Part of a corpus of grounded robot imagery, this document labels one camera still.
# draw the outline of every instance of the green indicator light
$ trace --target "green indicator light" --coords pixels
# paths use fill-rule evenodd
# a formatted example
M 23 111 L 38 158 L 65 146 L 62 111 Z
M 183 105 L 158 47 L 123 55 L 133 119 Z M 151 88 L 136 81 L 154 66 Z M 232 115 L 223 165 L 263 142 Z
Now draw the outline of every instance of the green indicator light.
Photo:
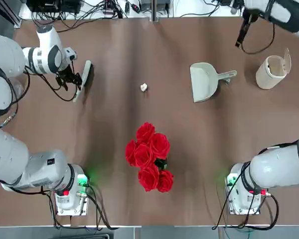
M 79 174 L 78 175 L 78 183 L 81 185 L 85 185 L 88 183 L 88 178 L 84 174 Z

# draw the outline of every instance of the metal bracket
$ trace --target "metal bracket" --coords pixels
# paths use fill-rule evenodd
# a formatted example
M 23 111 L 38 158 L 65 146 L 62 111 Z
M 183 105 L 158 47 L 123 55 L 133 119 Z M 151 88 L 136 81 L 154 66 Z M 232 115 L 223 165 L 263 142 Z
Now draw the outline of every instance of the metal bracket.
M 152 21 L 152 22 L 158 22 L 158 17 L 157 17 L 157 0 L 151 0 L 150 6 L 151 6 L 151 19 L 150 19 L 150 21 Z
M 0 0 L 0 6 L 6 11 L 8 16 L 14 22 L 14 27 L 20 28 L 22 19 L 17 14 L 14 13 L 14 11 L 9 7 L 9 5 L 5 2 L 5 0 Z

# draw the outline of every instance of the robotic arm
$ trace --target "robotic arm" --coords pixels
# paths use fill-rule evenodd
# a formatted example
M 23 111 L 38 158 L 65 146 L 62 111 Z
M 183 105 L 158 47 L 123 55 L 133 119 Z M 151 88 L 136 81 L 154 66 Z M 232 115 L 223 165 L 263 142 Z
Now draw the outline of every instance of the robotic arm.
M 76 53 L 62 47 L 54 27 L 40 27 L 37 34 L 40 47 L 24 49 L 0 36 L 0 116 L 12 105 L 13 86 L 9 78 L 22 74 L 25 66 L 35 74 L 56 73 L 79 89 L 92 69 L 91 62 L 87 61 L 82 77 L 74 75 L 70 63 L 76 59 Z M 29 154 L 23 142 L 1 129 L 0 182 L 8 191 L 46 187 L 54 193 L 59 215 L 86 215 L 88 180 L 82 168 L 68 164 L 60 150 Z
M 262 17 L 299 36 L 299 0 L 244 0 L 245 11 L 236 46 L 240 47 L 252 22 Z
M 250 24 L 259 16 L 299 36 L 299 0 L 244 0 L 244 3 L 237 47 L 241 47 Z M 225 183 L 227 192 L 231 191 L 230 214 L 259 213 L 263 189 L 299 184 L 299 140 L 275 145 L 250 162 L 235 164 Z
M 75 101 L 87 80 L 91 61 L 86 61 L 82 76 L 74 74 L 70 64 L 77 59 L 77 54 L 70 47 L 63 48 L 55 28 L 52 25 L 43 25 L 38 28 L 37 35 L 40 47 L 23 48 L 25 65 L 35 74 L 56 74 L 57 83 L 66 91 L 67 83 L 76 85 L 78 91 Z

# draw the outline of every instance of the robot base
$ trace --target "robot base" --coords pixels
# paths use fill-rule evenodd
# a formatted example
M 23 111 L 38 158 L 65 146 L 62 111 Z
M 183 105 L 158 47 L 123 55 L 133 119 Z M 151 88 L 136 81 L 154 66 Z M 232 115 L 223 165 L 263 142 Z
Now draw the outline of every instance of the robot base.
M 225 195 L 227 196 L 229 191 L 232 188 L 233 183 L 237 180 L 237 173 L 230 173 L 227 178 L 225 178 Z M 234 186 L 233 190 L 230 193 L 230 196 L 227 201 L 227 208 L 229 213 L 232 215 L 246 215 L 252 201 L 253 194 L 247 192 L 245 188 L 239 186 L 239 181 Z M 259 215 L 260 211 L 258 210 L 260 205 L 261 195 L 255 195 L 252 207 L 250 208 L 249 215 Z
M 57 214 L 59 216 L 85 216 L 88 209 L 89 181 L 79 165 L 72 164 L 74 169 L 73 185 L 63 195 L 55 193 Z
M 93 70 L 93 65 L 92 65 L 91 61 L 86 61 L 85 66 L 84 66 L 84 70 L 83 70 L 83 73 L 82 73 L 82 76 L 81 76 L 81 78 L 82 78 L 82 87 L 81 87 L 80 90 L 79 89 L 77 90 L 76 95 L 73 99 L 73 102 L 76 102 L 76 100 L 78 99 L 80 93 L 84 90 L 85 83 L 86 83 L 88 77 L 90 76 L 91 70 Z

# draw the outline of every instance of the white cup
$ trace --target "white cup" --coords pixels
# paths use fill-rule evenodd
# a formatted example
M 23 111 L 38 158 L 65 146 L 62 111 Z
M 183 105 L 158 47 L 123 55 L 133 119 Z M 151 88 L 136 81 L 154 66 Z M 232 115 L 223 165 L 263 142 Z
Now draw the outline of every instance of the white cup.
M 269 56 L 256 72 L 256 81 L 260 88 L 271 89 L 278 84 L 291 69 L 291 58 L 288 48 L 285 56 Z

